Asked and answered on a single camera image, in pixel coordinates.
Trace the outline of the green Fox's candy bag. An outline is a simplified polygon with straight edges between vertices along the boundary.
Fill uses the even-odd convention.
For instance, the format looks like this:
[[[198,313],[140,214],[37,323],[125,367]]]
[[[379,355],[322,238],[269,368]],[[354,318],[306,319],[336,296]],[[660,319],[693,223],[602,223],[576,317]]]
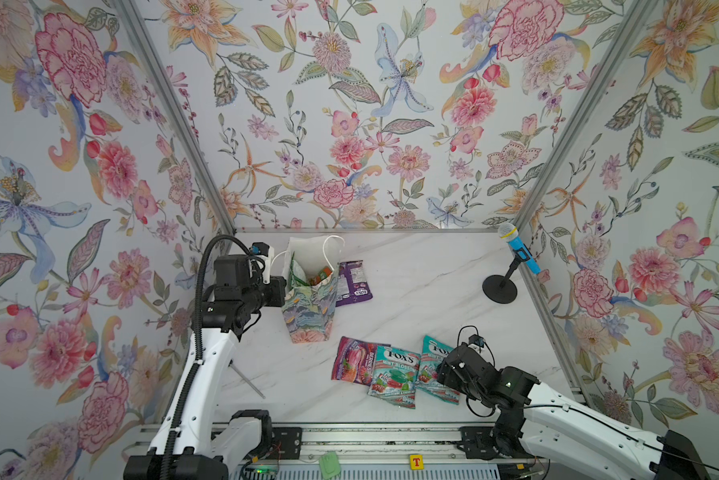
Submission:
[[[421,356],[391,346],[377,347],[369,396],[401,408],[415,409]]]
[[[423,337],[423,350],[421,350],[421,362],[419,362],[419,373],[417,373],[418,390],[451,405],[459,405],[461,394],[453,388],[447,387],[439,382],[439,365],[447,358],[453,348],[439,342],[427,335]]]

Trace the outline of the floral white paper bag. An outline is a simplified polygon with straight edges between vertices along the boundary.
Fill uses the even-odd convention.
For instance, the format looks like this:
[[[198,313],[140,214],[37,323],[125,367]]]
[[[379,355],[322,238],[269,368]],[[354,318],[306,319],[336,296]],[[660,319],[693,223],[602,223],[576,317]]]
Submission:
[[[282,317],[294,344],[329,340],[336,309],[339,263],[345,241],[338,235],[289,239],[284,256]],[[309,279],[330,267],[333,274],[311,286]]]

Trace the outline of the green noodle snack packet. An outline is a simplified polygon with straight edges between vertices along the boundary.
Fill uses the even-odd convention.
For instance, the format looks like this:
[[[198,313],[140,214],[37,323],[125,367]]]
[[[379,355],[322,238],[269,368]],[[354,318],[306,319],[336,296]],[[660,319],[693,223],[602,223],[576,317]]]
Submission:
[[[317,274],[315,274],[315,276],[309,279],[309,284],[311,286],[317,286],[324,280],[327,280],[332,274],[333,270],[330,267],[322,268],[319,272],[317,272]]]

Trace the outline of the pink purple Fox's candy bag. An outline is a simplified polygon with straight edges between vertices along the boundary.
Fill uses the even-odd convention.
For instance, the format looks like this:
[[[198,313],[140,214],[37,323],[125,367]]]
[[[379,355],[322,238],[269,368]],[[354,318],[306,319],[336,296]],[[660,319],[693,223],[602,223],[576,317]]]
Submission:
[[[339,341],[331,379],[359,385],[371,385],[378,343],[343,336]]]

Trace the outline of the purple snack packet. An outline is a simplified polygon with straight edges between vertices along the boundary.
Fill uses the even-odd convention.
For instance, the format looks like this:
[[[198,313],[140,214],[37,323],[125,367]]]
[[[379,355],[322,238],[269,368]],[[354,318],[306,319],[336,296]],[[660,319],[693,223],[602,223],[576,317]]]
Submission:
[[[347,306],[373,299],[363,260],[341,262],[337,285],[336,306]]]

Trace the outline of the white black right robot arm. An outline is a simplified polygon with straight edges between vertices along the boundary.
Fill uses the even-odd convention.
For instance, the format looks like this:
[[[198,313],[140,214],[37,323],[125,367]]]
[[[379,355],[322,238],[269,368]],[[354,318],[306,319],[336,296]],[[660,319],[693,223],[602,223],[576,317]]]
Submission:
[[[593,479],[707,479],[689,438],[628,426],[565,397],[533,374],[495,368],[461,344],[437,367],[439,383],[499,414],[489,427],[465,427],[467,457],[545,458]]]

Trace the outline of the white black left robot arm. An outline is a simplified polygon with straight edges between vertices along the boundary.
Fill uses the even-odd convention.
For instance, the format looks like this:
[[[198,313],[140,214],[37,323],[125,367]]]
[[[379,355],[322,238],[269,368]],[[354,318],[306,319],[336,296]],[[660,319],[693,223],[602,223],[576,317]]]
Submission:
[[[145,454],[127,460],[126,479],[228,479],[272,450],[265,410],[240,410],[214,432],[219,384],[243,335],[265,307],[281,308],[286,281],[271,273],[272,247],[212,238],[195,281],[191,348],[169,410]]]

